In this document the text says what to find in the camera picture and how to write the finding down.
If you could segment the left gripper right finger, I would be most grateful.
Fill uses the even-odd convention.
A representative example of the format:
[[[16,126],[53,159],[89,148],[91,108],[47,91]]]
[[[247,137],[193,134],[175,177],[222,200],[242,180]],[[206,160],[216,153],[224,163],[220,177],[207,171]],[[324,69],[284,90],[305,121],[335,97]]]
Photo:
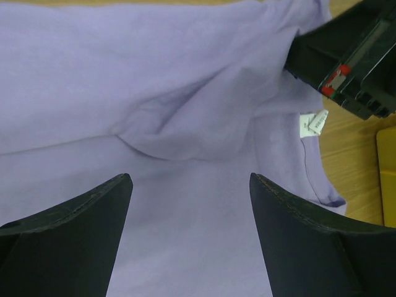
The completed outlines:
[[[395,230],[361,222],[250,177],[274,296],[394,296]]]

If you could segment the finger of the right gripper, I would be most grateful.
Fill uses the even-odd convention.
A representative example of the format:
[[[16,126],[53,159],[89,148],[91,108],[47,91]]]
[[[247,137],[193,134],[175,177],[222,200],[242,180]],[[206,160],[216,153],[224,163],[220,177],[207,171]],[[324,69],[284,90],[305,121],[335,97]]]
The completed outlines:
[[[365,52],[390,26],[389,1],[360,1],[317,29],[296,37],[285,69],[321,93],[335,93]]]

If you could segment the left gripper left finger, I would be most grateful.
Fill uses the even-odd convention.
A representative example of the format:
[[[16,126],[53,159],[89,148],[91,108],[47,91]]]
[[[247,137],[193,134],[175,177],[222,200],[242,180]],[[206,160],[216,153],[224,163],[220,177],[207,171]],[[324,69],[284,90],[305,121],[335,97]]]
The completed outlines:
[[[106,296],[132,194],[119,174],[1,227],[1,296]]]

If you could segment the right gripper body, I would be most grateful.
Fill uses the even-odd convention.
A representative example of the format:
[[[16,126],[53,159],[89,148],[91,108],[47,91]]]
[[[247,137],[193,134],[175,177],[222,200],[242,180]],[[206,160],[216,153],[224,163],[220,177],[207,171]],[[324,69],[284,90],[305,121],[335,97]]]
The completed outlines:
[[[332,100],[361,119],[395,113],[395,1],[361,1],[327,24],[350,68]]]

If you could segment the lavender t-shirt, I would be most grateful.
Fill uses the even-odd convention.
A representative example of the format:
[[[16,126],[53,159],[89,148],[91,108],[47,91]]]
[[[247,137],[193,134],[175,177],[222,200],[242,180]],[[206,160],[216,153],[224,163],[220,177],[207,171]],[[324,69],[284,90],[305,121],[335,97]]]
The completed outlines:
[[[321,96],[283,67],[327,1],[1,4],[1,222],[133,182],[110,296],[270,296],[249,196],[261,174],[344,215]]]

